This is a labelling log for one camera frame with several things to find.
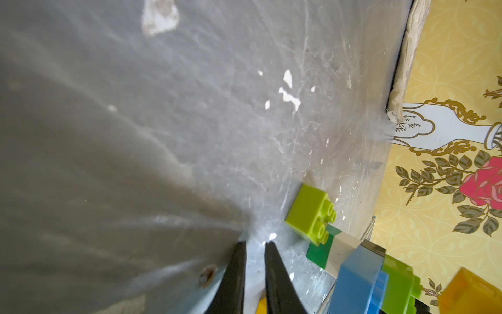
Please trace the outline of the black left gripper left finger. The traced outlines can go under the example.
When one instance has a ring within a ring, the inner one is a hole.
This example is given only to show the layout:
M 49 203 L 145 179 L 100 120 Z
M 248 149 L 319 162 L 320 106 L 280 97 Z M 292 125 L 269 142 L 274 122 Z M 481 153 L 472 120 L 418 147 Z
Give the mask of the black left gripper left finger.
M 242 314 L 244 308 L 246 242 L 238 242 L 232 252 L 220 286 L 206 310 L 206 314 Z

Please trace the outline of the large blue lego brick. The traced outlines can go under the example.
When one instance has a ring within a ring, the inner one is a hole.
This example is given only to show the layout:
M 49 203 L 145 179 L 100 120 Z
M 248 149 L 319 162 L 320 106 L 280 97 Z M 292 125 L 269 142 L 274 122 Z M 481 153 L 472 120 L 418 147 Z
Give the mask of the large blue lego brick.
M 359 247 L 344 261 L 328 313 L 381 313 L 388 274 L 383 257 Z

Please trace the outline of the dark green lego brick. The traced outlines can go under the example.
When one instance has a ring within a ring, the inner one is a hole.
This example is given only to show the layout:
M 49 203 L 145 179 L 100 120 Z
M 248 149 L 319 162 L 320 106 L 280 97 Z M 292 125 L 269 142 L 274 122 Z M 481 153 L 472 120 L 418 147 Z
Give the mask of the dark green lego brick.
M 321 269 L 326 268 L 334 238 L 342 232 L 340 229 L 332 225 L 328 225 L 326 230 L 328 232 L 326 242 L 324 244 L 320 243 L 318 246 L 311 243 L 306 254 L 307 259 L 315 263 Z

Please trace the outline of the black lego brick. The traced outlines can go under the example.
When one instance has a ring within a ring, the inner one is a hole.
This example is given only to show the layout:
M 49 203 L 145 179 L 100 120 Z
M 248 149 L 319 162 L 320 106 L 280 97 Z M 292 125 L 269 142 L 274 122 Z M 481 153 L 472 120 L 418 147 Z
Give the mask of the black lego brick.
M 385 258 L 386 256 L 386 249 L 381 247 L 380 245 L 377 245 L 367 239 L 363 240 L 362 243 L 360 243 L 360 246 L 368 249 L 369 251 L 372 251 L 373 253 L 375 253 L 376 255 L 379 255 L 381 257 L 383 257 L 383 259 Z

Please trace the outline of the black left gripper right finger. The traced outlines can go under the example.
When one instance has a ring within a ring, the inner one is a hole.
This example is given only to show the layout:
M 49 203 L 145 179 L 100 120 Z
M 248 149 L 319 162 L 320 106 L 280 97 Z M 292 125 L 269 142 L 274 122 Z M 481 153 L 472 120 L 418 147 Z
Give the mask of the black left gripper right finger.
M 265 290 L 268 313 L 307 313 L 274 242 L 265 244 Z

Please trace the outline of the small green lego brick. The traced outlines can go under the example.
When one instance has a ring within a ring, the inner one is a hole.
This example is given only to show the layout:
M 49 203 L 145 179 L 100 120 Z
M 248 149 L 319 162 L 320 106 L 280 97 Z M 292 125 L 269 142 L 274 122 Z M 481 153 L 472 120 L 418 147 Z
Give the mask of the small green lego brick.
M 413 268 L 386 255 L 382 271 L 389 278 L 381 310 L 387 314 L 416 314 L 415 301 L 421 296 L 422 285 Z

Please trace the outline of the lime green lego brick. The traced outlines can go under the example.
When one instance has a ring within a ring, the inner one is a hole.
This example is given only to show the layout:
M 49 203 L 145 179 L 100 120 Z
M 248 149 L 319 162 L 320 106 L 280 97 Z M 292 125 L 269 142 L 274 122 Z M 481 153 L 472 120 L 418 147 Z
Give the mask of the lime green lego brick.
M 328 241 L 328 225 L 336 218 L 334 203 L 328 193 L 302 184 L 285 222 L 301 237 L 319 246 Z

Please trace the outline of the yellow lego brick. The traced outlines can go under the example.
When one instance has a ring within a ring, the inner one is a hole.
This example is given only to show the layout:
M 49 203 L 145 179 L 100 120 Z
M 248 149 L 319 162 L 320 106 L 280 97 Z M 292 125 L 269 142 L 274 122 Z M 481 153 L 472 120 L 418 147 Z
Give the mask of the yellow lego brick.
M 256 309 L 256 314 L 267 314 L 267 298 L 263 297 L 259 302 Z

